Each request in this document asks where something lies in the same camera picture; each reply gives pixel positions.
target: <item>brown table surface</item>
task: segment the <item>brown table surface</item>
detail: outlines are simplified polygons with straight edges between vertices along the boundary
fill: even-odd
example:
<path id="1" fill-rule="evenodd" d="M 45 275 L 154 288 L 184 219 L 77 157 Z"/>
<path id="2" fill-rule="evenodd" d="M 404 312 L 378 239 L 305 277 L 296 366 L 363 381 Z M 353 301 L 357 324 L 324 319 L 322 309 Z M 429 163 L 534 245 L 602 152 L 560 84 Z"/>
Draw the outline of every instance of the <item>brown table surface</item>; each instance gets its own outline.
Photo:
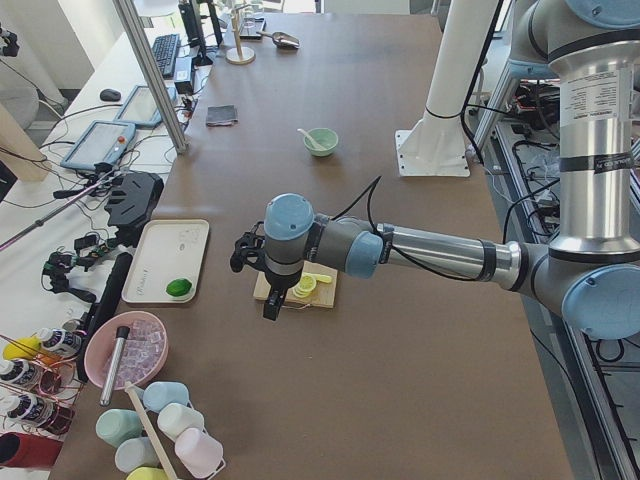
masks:
<path id="1" fill-rule="evenodd" d="M 517 295 L 382 266 L 368 281 L 341 275 L 332 310 L 261 318 L 256 273 L 231 273 L 229 256 L 282 192 L 336 213 L 383 175 L 376 220 L 500 237 L 481 168 L 468 179 L 397 173 L 394 132 L 422 115 L 440 40 L 434 19 L 267 21 L 302 48 L 279 51 L 264 39 L 251 44 L 248 66 L 218 61 L 156 210 L 211 224 L 196 298 L 148 310 L 169 332 L 157 379 L 188 385 L 224 445 L 219 478 L 572 478 Z M 207 128 L 207 107 L 226 104 L 239 123 Z M 310 157 L 296 132 L 318 126 L 341 139 L 326 159 Z M 51 480 L 124 477 L 94 433 L 98 396 L 91 385 L 82 392 Z M 116 392 L 113 405 L 129 404 Z"/>

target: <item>metal scoop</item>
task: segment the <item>metal scoop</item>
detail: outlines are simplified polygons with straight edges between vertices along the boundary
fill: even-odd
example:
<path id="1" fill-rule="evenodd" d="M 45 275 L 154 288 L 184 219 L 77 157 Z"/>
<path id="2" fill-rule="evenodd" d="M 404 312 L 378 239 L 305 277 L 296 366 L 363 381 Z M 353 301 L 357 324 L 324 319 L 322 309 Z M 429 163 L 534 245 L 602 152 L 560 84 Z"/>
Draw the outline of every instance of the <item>metal scoop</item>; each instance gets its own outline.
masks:
<path id="1" fill-rule="evenodd" d="M 267 33 L 263 30 L 258 32 L 260 35 L 270 37 L 273 44 L 278 48 L 284 48 L 286 50 L 294 50 L 300 48 L 300 40 L 296 37 L 284 32 Z"/>

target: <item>metal pole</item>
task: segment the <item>metal pole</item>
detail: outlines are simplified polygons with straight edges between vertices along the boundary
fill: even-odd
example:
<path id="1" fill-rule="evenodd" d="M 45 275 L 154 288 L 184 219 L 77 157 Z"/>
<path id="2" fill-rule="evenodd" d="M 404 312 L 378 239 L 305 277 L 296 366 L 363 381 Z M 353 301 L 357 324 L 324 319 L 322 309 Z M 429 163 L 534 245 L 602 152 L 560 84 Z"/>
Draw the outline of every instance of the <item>metal pole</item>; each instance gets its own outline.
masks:
<path id="1" fill-rule="evenodd" d="M 144 28 L 133 0 L 113 0 L 113 4 L 118 12 L 124 31 L 127 32 L 133 53 L 138 59 L 138 64 L 142 70 L 151 95 L 156 102 L 162 121 L 167 127 L 167 133 L 171 137 L 177 153 L 183 153 L 187 149 L 187 141 L 178 122 L 173 104 L 164 85 L 164 80 L 156 64 L 151 47 L 144 33 Z"/>
<path id="2" fill-rule="evenodd" d="M 67 200 L 67 202 L 64 205 L 61 205 L 58 208 L 56 208 L 55 210 L 49 212 L 44 217 L 36 220 L 31 225 L 29 225 L 27 228 L 25 228 L 24 230 L 18 232 L 13 237 L 11 237 L 9 240 L 7 240 L 6 242 L 2 243 L 2 245 L 0 245 L 0 252 L 6 250 L 11 245 L 13 245 L 18 240 L 20 240 L 22 237 L 24 237 L 27 234 L 29 234 L 32 231 L 34 231 L 36 228 L 42 227 L 47 221 L 51 220 L 53 217 L 58 215 L 60 212 L 62 212 L 63 210 L 66 210 L 71 205 L 73 205 L 78 200 L 80 200 L 81 198 L 86 197 L 91 192 L 93 192 L 95 189 L 97 189 L 98 187 L 104 185 L 107 182 L 110 182 L 111 180 L 113 180 L 115 177 L 117 177 L 119 175 L 120 175 L 120 172 L 116 172 L 115 174 L 113 174 L 113 173 L 104 174 L 96 183 L 94 183 L 93 185 L 85 188 L 84 190 L 82 190 L 77 195 L 71 197 L 69 200 Z"/>

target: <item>wooden stick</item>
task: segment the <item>wooden stick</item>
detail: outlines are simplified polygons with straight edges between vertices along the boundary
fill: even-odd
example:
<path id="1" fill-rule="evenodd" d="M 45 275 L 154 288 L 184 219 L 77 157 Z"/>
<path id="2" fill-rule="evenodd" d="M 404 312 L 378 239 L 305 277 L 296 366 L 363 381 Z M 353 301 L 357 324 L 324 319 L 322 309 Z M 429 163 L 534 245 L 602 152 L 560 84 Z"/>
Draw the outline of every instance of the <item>wooden stick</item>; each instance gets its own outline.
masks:
<path id="1" fill-rule="evenodd" d="M 173 469 L 173 465 L 171 465 L 171 460 L 169 460 L 167 452 L 165 452 L 162 443 L 160 443 L 160 438 L 158 437 L 156 430 L 153 428 L 153 424 L 151 423 L 151 420 L 149 420 L 147 412 L 144 410 L 144 406 L 136 393 L 134 385 L 131 382 L 126 382 L 124 384 L 124 391 L 129 395 L 129 399 L 131 400 L 131 403 L 133 403 L 133 408 L 136 410 L 138 417 L 140 417 L 142 426 L 144 427 L 145 432 L 147 432 L 149 440 L 151 440 L 151 445 L 160 459 L 160 464 L 164 469 L 164 473 L 167 474 L 169 480 L 178 480 L 176 471 Z"/>

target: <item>pink cup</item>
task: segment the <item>pink cup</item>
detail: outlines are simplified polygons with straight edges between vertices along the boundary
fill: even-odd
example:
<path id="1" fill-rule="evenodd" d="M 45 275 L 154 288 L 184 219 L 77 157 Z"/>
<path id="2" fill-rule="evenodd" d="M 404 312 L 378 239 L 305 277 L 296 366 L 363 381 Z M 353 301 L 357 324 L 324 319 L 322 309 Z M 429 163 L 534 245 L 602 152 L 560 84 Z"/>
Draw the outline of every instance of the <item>pink cup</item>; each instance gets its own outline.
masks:
<path id="1" fill-rule="evenodd" d="M 197 428 L 187 428 L 178 436 L 175 452 L 195 478 L 207 478 L 222 463 L 222 444 Z"/>

